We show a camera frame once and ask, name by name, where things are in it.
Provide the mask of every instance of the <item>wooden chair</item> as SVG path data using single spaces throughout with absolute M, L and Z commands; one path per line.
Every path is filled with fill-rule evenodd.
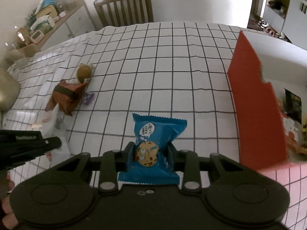
M 154 22 L 151 0 L 96 0 L 94 6 L 104 27 Z

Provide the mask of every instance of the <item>red panel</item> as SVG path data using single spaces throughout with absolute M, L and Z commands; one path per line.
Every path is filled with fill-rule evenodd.
M 243 31 L 228 70 L 237 111 L 240 161 L 259 170 L 287 160 L 282 119 L 274 90 L 263 83 L 261 62 Z

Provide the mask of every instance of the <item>finger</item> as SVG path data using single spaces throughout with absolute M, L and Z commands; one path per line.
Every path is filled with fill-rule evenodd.
M 15 183 L 13 181 L 9 181 L 9 188 L 10 191 L 13 190 L 13 188 L 15 188 Z
M 13 212 L 10 205 L 10 196 L 7 196 L 2 200 L 2 208 L 6 214 L 11 214 Z
M 14 213 L 11 213 L 11 214 L 4 216 L 4 218 L 2 219 L 2 223 L 8 229 L 12 229 L 12 228 L 14 228 L 15 226 L 18 225 L 18 221 L 17 221 Z

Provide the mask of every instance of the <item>white alarm clock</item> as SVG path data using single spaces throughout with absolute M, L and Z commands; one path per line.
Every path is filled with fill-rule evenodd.
M 38 44 L 44 38 L 44 33 L 40 30 L 35 31 L 33 35 L 31 35 L 30 39 L 34 44 Z

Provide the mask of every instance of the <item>snack in box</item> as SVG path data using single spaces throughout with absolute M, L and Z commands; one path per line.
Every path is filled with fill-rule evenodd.
M 127 171 L 119 173 L 119 181 L 146 184 L 179 184 L 179 176 L 166 163 L 163 155 L 187 127 L 183 119 L 133 114 L 135 147 L 130 150 Z

